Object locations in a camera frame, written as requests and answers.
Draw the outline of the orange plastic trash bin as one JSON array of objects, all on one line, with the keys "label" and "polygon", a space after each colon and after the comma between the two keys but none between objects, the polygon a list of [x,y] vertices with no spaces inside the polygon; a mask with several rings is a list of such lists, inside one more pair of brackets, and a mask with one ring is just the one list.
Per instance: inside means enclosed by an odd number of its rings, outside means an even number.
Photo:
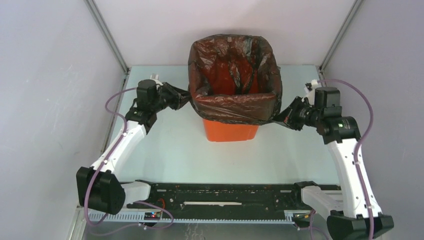
[{"label": "orange plastic trash bin", "polygon": [[258,125],[228,124],[203,119],[205,135],[210,142],[240,142],[255,138]]}]

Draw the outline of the black plastic trash bag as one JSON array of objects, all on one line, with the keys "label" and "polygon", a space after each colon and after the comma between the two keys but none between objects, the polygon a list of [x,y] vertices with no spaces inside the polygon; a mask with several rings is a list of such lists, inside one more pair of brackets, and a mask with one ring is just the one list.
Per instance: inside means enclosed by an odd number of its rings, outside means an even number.
[{"label": "black plastic trash bag", "polygon": [[187,64],[190,103],[201,118],[260,126],[280,113],[281,70],[264,37],[204,37],[192,43]]}]

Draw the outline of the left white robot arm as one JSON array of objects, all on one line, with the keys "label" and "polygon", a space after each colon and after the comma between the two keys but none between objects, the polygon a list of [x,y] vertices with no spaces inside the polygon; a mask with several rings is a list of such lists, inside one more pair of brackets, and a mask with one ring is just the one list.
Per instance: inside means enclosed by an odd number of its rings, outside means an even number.
[{"label": "left white robot arm", "polygon": [[126,115],[117,114],[123,125],[115,139],[90,167],[80,167],[76,173],[78,201],[85,211],[116,215],[137,201],[145,208],[153,208],[158,202],[158,194],[149,183],[139,180],[122,183],[118,174],[153,127],[157,114],[166,108],[181,109],[191,100],[191,95],[187,90],[152,78],[141,80],[134,90],[136,97]]}]

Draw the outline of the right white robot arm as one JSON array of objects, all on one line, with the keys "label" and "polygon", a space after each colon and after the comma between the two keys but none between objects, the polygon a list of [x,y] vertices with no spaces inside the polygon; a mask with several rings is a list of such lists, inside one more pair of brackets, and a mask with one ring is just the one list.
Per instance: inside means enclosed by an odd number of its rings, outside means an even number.
[{"label": "right white robot arm", "polygon": [[306,97],[297,96],[273,122],[295,131],[315,128],[337,171],[342,202],[312,182],[300,182],[290,196],[295,208],[309,206],[321,215],[334,240],[373,240],[394,228],[392,216],[383,214],[374,196],[363,163],[362,135],[356,120],[342,115],[337,88],[318,87]]}]

